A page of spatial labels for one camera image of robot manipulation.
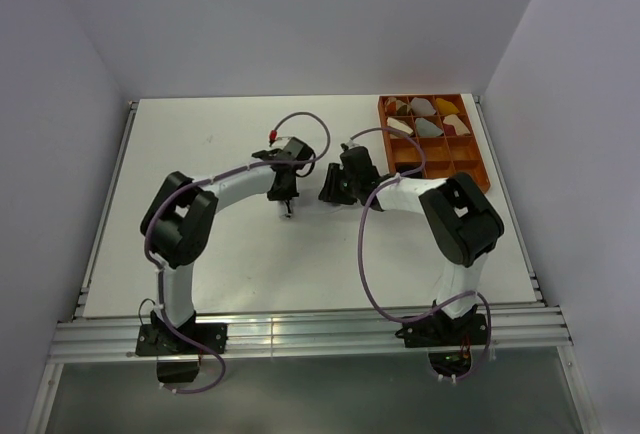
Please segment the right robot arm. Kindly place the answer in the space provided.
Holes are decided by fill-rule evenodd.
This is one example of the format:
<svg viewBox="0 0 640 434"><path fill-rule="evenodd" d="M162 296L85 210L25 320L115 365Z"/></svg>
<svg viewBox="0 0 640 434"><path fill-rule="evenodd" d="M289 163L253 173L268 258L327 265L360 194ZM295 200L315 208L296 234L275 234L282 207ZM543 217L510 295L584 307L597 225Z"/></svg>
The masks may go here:
<svg viewBox="0 0 640 434"><path fill-rule="evenodd" d="M398 318L396 332L407 346L436 346L461 341L483 343L489 322L477 312L481 272L504 234L504 224L473 178L462 172L448 178L417 178L413 171L381 175L368 150L343 145L331 163L318 195L322 202L363 206L362 221L373 209L403 211L426 218L444 256L442 284L426 315Z"/></svg>

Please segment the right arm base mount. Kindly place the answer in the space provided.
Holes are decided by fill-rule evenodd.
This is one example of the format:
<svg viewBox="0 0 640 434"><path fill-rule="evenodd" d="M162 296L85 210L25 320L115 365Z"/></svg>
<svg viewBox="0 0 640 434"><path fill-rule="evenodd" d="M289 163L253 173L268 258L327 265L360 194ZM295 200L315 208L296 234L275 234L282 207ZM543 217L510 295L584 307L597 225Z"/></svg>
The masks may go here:
<svg viewBox="0 0 640 434"><path fill-rule="evenodd" d="M487 318L482 313L471 311L451 319L438 312L421 321L403 323L395 337L406 348L464 347L485 345L489 334Z"/></svg>

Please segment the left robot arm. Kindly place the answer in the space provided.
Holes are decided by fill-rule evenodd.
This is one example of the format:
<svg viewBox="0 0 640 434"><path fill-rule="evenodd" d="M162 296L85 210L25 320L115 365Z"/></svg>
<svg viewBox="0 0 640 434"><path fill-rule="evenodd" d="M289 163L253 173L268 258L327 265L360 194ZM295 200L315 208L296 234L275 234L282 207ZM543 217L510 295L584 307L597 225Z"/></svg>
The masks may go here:
<svg viewBox="0 0 640 434"><path fill-rule="evenodd" d="M158 298L150 337L170 353L186 353L196 339L193 268L207 246L215 215L254 195L266 195L283 218L293 216L298 171L314 166L313 149L296 137L254 153L250 162L212 178L169 174L141 222L144 253L158 268Z"/></svg>

